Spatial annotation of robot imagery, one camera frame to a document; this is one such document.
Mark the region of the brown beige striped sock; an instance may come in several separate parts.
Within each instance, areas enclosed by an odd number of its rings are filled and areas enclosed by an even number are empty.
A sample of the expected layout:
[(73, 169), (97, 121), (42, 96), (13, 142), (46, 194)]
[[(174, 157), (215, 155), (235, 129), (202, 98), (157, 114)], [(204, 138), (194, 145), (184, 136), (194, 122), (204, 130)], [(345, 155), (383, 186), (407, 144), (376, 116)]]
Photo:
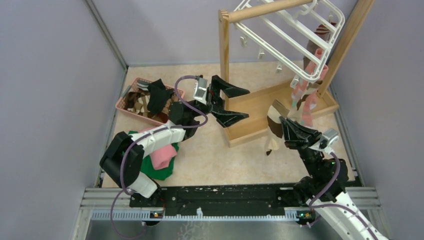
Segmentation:
[(318, 83), (298, 83), (291, 93), (290, 111), (299, 111), (303, 104), (303, 112), (312, 112), (317, 105), (317, 90), (322, 81)]
[(287, 117), (289, 110), (277, 99), (273, 101), (268, 109), (267, 120), (267, 139), (265, 141), (265, 154), (269, 156), (272, 151), (281, 148), (283, 144), (283, 127), (280, 117)]

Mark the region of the pink sock with green pattern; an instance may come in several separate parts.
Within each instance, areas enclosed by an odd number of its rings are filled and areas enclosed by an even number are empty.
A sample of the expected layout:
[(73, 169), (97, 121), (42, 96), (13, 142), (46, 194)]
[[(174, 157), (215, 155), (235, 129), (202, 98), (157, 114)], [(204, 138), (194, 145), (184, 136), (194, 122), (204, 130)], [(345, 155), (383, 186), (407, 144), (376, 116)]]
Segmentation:
[(303, 92), (301, 101), (298, 102), (300, 104), (299, 107), (301, 110), (300, 124), (303, 126), (309, 128), (312, 128), (313, 126), (312, 110), (317, 105), (317, 91), (318, 88), (322, 85), (324, 77), (326, 76), (328, 70), (329, 68), (325, 64), (320, 73), (319, 80), (314, 83), (306, 83), (306, 88)]

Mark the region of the grey sock with red stripes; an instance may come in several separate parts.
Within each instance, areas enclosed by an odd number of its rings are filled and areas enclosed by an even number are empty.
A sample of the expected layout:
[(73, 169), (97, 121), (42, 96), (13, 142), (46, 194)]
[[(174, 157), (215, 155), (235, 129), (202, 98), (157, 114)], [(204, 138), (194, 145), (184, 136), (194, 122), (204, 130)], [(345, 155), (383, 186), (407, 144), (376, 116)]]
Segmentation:
[(326, 42), (331, 40), (331, 31), (323, 24), (320, 24), (314, 33)]

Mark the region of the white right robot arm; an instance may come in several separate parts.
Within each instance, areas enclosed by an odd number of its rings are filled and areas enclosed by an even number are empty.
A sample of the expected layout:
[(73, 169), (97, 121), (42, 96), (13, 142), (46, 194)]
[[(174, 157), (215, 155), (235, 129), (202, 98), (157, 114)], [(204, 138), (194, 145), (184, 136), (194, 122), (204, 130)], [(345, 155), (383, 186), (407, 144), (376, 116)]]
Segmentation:
[(294, 185), (294, 202), (316, 211), (344, 240), (385, 240), (346, 191), (347, 165), (332, 148), (339, 133), (332, 128), (320, 132), (282, 116), (279, 119), (284, 145), (298, 152), (309, 174)]

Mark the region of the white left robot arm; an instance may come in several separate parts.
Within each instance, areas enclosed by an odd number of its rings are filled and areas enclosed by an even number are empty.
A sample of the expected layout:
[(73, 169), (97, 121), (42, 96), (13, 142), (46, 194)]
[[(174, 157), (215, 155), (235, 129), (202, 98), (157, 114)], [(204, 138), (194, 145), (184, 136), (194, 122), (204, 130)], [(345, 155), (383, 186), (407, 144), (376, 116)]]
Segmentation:
[(237, 87), (218, 75), (208, 82), (201, 75), (184, 75), (175, 86), (187, 79), (196, 81), (193, 100), (179, 98), (169, 107), (168, 121), (156, 128), (137, 134), (117, 133), (99, 161), (101, 169), (131, 196), (138, 194), (149, 207), (160, 202), (159, 184), (141, 171), (143, 159), (154, 151), (191, 138), (197, 129), (208, 122), (208, 114), (215, 117), (223, 128), (228, 128), (247, 119), (249, 114), (225, 109), (224, 93), (227, 98), (235, 98), (250, 93), (248, 89)]

